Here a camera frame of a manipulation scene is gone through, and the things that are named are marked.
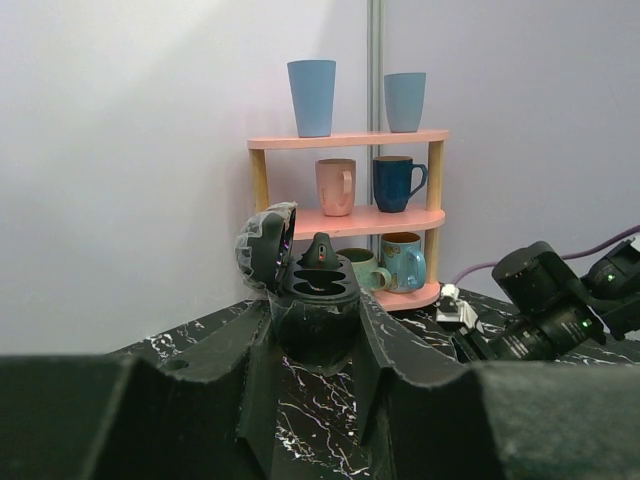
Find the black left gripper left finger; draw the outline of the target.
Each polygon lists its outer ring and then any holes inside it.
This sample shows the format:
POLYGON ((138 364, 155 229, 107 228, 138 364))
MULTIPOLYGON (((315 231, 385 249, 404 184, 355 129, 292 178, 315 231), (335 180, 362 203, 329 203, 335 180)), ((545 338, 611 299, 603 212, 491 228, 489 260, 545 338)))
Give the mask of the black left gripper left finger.
POLYGON ((266 479, 278 358, 260 302, 156 365, 134 355, 5 356, 5 479, 266 479))

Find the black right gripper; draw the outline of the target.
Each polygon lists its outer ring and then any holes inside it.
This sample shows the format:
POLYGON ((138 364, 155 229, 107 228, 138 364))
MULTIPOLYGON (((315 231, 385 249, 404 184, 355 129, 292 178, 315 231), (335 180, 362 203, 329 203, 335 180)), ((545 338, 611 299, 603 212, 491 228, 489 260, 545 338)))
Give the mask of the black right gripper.
POLYGON ((485 340, 477 329, 456 331, 457 359, 474 361, 554 361, 588 340, 605 343, 602 322, 588 308, 572 304, 535 316, 516 317, 498 336, 485 340))

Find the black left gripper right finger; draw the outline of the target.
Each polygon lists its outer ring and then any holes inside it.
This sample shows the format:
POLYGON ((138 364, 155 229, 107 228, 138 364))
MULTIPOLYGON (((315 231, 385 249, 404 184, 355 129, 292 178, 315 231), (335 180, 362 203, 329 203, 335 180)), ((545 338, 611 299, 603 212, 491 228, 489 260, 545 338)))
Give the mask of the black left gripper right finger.
POLYGON ((353 378, 376 479, 635 479, 639 370, 460 364, 361 296, 353 378))

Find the black earbud charging case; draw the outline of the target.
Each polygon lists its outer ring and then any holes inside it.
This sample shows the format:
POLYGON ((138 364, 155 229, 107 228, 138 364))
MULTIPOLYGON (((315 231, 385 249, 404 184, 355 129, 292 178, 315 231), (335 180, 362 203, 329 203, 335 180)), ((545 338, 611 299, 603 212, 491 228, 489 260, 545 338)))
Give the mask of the black earbud charging case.
POLYGON ((265 295, 276 340, 289 359, 332 376, 359 335, 361 290, 351 262, 338 270, 303 269, 293 254, 297 204, 281 202, 251 217, 235 241, 243 281, 265 295))

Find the black earbud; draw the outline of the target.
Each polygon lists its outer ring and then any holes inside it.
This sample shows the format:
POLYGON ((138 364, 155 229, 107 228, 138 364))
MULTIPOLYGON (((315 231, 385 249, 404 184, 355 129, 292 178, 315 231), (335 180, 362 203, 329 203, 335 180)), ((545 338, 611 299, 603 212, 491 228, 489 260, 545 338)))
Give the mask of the black earbud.
POLYGON ((317 232, 305 253, 302 254, 298 264, 303 269, 314 270, 338 270, 341 267, 340 260, 332 248, 330 237, 327 233, 317 232))

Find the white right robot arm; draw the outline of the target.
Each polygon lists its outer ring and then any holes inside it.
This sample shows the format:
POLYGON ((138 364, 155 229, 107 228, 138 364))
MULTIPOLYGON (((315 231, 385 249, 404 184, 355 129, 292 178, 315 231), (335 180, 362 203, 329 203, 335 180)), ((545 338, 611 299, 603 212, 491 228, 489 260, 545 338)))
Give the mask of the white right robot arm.
POLYGON ((639 329, 639 239, 624 240, 582 277, 546 242, 518 249, 492 277, 519 316, 486 341, 475 327, 455 331, 457 360, 552 361, 587 340, 605 344, 639 329))

